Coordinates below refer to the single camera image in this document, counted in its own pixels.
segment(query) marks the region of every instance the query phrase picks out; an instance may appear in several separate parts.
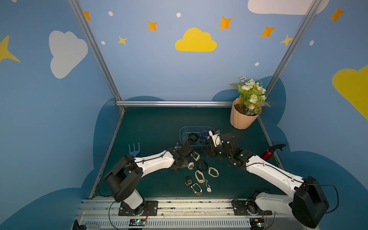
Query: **potted plant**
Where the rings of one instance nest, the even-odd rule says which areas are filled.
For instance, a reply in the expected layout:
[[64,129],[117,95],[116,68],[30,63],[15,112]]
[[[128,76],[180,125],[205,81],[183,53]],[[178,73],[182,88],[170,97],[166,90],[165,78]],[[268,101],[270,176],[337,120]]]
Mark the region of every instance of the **potted plant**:
[[262,111],[260,105],[270,106],[265,102],[266,89],[262,82],[255,82],[253,78],[247,82],[246,80],[246,77],[241,77],[240,84],[230,84],[237,87],[240,94],[231,107],[230,123],[240,130],[248,128],[257,119]]

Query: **metal frame pole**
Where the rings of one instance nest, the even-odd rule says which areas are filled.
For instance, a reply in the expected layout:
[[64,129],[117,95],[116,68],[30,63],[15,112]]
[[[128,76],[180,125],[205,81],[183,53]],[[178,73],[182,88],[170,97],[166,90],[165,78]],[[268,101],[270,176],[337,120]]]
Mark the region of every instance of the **metal frame pole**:
[[115,82],[113,80],[113,77],[111,76],[111,73],[109,71],[109,68],[107,67],[106,62],[103,59],[101,51],[98,48],[96,39],[95,39],[95,37],[92,33],[91,28],[89,27],[89,24],[88,24],[85,16],[84,16],[83,9],[82,9],[79,1],[78,0],[68,0],[68,2],[69,2],[70,7],[72,8],[72,10],[75,14],[75,17],[77,18],[77,20],[79,22],[79,25],[82,28],[82,31],[83,31],[84,35],[87,38],[87,41],[88,41],[88,43],[89,43],[89,45],[90,45],[90,47],[91,47],[91,49],[92,49],[92,51],[93,51],[93,53],[96,57],[98,65],[100,66],[100,68],[102,70],[102,73],[105,76],[106,81],[109,84],[110,89],[111,89],[115,99],[116,100],[121,100],[119,91],[118,91],[118,89],[115,85]]
[[270,81],[268,82],[268,84],[266,86],[266,90],[267,90],[266,93],[265,93],[266,97],[268,97],[268,95],[270,94],[270,92],[273,89],[273,87],[275,86],[277,80],[280,78],[281,73],[284,71],[287,63],[289,62],[291,56],[295,52],[298,44],[302,40],[305,32],[307,31],[307,29],[311,25],[315,15],[316,15],[318,6],[321,2],[322,2],[322,0],[313,0],[311,5],[309,6],[308,11],[306,12],[303,20],[301,21],[297,31],[294,34],[293,39],[291,40],[291,44],[288,45],[283,57],[281,58],[281,61],[280,61],[279,65],[277,66],[275,72],[273,73]]

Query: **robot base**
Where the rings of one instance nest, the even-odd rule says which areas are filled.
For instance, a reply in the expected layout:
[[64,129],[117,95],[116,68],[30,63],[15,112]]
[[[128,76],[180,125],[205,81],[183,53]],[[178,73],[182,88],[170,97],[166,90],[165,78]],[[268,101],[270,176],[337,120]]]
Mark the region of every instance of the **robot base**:
[[[235,216],[259,216],[263,215],[263,211],[256,205],[254,200],[232,200],[231,205],[234,209]],[[264,211],[266,215],[272,215],[271,211]]]
[[[157,216],[157,204],[158,201],[146,201],[145,208],[149,211],[149,216]],[[147,209],[143,209],[142,214],[140,216],[147,216]],[[127,205],[125,202],[122,202],[120,204],[119,209],[119,216],[135,216],[134,215],[135,210],[131,209],[129,205]]]

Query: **yellow cloud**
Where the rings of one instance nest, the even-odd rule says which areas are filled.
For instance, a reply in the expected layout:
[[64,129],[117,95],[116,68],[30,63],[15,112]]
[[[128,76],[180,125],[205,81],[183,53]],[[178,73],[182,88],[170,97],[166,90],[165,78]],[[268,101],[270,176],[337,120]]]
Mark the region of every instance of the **yellow cloud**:
[[[354,82],[359,87],[352,88],[349,82]],[[368,66],[357,71],[343,69],[332,78],[332,84],[337,91],[366,118],[368,119]]]
[[211,35],[198,28],[190,28],[184,33],[183,39],[175,43],[175,48],[179,51],[209,52],[216,47],[217,43],[211,39]]

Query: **white cloud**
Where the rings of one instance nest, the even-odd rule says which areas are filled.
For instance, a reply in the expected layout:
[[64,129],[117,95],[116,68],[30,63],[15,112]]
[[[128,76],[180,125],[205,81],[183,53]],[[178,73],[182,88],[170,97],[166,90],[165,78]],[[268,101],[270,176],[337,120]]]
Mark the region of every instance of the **white cloud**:
[[[249,0],[248,9],[256,14],[304,15],[313,0]],[[322,0],[317,14],[325,9],[329,0]]]
[[54,56],[51,60],[51,71],[59,79],[68,75],[88,53],[87,43],[83,39],[78,39],[70,31],[51,32],[49,46]]

